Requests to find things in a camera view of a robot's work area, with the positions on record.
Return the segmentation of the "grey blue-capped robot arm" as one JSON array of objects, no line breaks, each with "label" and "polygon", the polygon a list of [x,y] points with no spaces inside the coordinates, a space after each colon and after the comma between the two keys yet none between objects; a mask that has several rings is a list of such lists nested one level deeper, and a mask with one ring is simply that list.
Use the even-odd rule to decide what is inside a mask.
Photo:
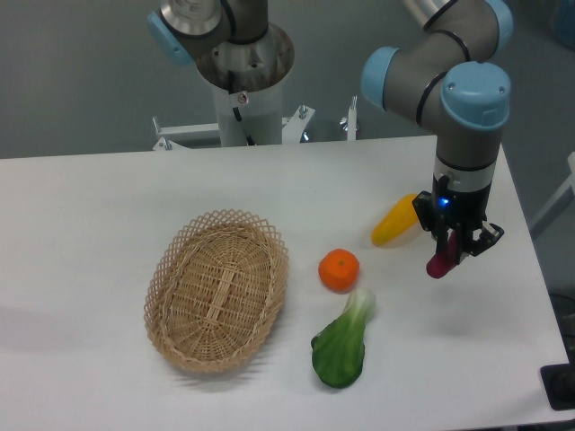
[{"label": "grey blue-capped robot arm", "polygon": [[[509,41],[513,18],[501,1],[409,1],[406,7],[425,40],[408,51],[376,50],[363,66],[360,90],[437,139],[432,188],[411,208],[436,241],[427,271],[440,278],[503,235],[488,222],[486,207],[511,85],[491,57]],[[222,145],[286,141],[279,103],[294,50],[270,22],[266,2],[164,1],[147,26],[172,62],[195,64],[211,85]]]}]

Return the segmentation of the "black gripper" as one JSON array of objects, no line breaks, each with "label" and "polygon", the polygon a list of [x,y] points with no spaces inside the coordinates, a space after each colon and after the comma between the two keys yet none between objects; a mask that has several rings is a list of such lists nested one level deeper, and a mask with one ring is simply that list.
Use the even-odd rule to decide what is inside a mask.
[{"label": "black gripper", "polygon": [[500,226],[484,222],[491,182],[477,183],[478,179],[474,174],[459,178],[455,172],[435,173],[431,193],[422,191],[412,201],[421,228],[436,241],[437,254],[447,249],[448,229],[455,229],[457,223],[465,230],[460,262],[481,255],[504,235]]}]

